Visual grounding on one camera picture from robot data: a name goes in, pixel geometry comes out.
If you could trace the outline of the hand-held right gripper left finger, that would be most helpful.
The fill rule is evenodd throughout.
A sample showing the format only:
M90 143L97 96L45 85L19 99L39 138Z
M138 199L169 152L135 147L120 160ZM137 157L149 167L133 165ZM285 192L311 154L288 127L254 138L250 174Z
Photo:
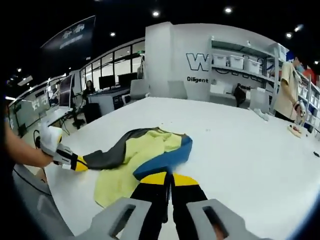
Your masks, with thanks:
M150 174L130 197L120 197L93 219L103 232L99 240L157 240L168 221L168 173Z

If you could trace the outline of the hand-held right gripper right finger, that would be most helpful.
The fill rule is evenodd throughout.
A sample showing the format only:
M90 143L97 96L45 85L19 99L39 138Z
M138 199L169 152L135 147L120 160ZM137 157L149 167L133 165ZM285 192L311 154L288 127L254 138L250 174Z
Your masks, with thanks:
M245 221L217 199L208 199L196 180L172 174L173 221L180 240L252 240Z

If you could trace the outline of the person's left hand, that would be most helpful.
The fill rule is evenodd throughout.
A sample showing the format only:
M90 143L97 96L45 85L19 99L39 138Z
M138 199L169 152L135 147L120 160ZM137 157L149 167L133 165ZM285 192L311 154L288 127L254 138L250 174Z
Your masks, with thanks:
M44 168L53 162L53 157L44 153L41 149L35 150L34 165L39 168Z

